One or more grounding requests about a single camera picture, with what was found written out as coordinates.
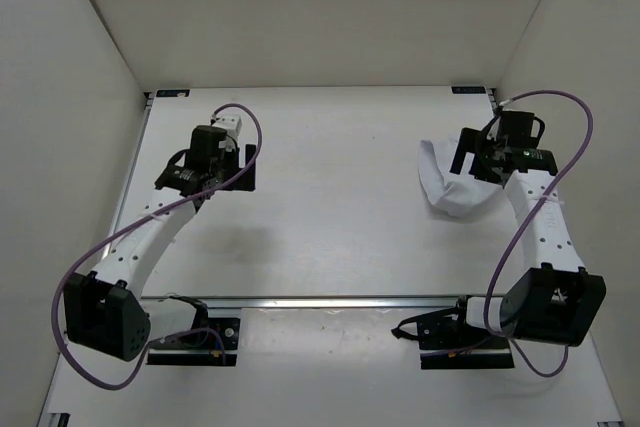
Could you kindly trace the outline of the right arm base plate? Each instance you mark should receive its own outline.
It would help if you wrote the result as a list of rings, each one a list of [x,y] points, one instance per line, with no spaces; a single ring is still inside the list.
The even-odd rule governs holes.
[[[421,369],[512,369],[514,360],[508,341],[471,327],[457,315],[438,315],[417,323]]]

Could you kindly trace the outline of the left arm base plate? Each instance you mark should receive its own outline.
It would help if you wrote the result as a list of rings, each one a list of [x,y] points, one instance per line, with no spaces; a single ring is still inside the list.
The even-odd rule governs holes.
[[[206,326],[216,334],[198,332],[153,343],[146,363],[169,367],[234,367],[239,350],[241,311],[210,309]]]

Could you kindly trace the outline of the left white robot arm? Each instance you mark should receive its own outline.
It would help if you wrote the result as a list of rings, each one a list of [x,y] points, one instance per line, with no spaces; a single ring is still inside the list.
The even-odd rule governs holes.
[[[63,287],[68,339],[124,361],[145,345],[176,334],[188,345],[208,336],[202,302],[172,296],[144,303],[142,292],[156,264],[179,231],[210,198],[210,189],[252,191],[255,170],[243,172],[256,145],[238,146],[241,119],[217,117],[196,126],[190,145],[174,154],[141,211],[145,224],[118,239],[86,274],[74,273]]]

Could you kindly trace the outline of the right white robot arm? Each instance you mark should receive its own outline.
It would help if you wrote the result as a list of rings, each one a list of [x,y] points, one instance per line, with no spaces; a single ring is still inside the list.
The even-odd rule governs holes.
[[[514,246],[524,272],[504,295],[467,295],[455,306],[413,318],[392,333],[431,352],[455,355],[498,340],[575,347],[582,343],[604,300],[606,285],[588,273],[575,250],[557,192],[560,173],[539,142],[540,119],[523,127],[465,128],[457,139],[424,140],[419,177],[436,209],[463,218],[502,189],[518,225]]]

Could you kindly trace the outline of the white skirt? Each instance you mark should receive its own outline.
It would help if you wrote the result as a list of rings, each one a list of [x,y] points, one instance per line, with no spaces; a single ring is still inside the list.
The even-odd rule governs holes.
[[[452,174],[451,164],[458,140],[421,140],[418,172],[424,194],[437,211],[465,218],[486,205],[499,191],[497,185],[476,180],[469,174]]]

